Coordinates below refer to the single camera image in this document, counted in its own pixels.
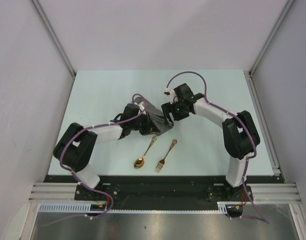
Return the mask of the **grey cloth napkin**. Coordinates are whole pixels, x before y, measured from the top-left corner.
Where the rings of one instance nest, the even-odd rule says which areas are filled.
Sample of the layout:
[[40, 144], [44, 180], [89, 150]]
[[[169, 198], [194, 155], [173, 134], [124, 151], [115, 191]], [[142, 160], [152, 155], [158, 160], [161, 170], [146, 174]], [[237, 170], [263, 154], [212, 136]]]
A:
[[133, 102], [136, 105], [137, 103], [145, 102], [146, 107], [143, 114], [145, 114], [152, 123], [153, 135], [160, 136], [173, 128], [174, 124], [168, 121], [164, 113], [146, 99], [143, 100], [138, 96]]

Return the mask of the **gold fork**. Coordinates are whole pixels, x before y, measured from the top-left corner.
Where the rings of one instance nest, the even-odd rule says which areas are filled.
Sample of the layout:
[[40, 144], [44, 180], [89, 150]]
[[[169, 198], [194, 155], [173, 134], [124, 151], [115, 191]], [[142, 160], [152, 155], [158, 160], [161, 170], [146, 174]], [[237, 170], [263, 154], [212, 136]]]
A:
[[174, 139], [172, 141], [172, 143], [171, 143], [171, 145], [170, 145], [170, 147], [168, 149], [168, 152], [166, 153], [165, 157], [158, 162], [158, 164], [157, 164], [157, 166], [155, 168], [155, 172], [156, 173], [160, 173], [160, 171], [162, 170], [163, 166], [165, 165], [165, 160], [166, 160], [167, 156], [169, 155], [170, 151], [174, 148], [174, 146], [176, 144], [177, 144], [177, 140]]

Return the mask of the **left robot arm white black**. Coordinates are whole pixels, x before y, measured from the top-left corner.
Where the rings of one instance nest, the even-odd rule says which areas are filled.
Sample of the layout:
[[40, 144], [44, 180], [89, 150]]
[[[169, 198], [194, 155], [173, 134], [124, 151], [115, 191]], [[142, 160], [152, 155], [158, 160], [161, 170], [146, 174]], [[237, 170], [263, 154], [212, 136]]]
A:
[[103, 194], [103, 187], [99, 185], [100, 177], [90, 165], [95, 143], [123, 139], [131, 131], [138, 131], [140, 121], [147, 116], [147, 105], [145, 101], [129, 103], [120, 117], [107, 124], [83, 127], [74, 122], [55, 146], [53, 157], [86, 188], [85, 193], [91, 199], [97, 200]]

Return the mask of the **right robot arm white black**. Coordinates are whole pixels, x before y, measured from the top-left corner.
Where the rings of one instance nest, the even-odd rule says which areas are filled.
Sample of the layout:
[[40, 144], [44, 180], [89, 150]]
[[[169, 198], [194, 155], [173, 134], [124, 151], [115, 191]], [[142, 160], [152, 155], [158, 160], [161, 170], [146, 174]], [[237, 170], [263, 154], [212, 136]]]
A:
[[245, 190], [248, 160], [256, 156], [260, 137], [248, 111], [232, 113], [209, 101], [202, 93], [194, 94], [187, 84], [166, 88], [170, 102], [162, 105], [164, 116], [171, 123], [195, 114], [204, 117], [222, 129], [224, 147], [230, 155], [228, 172], [222, 194], [236, 200]]

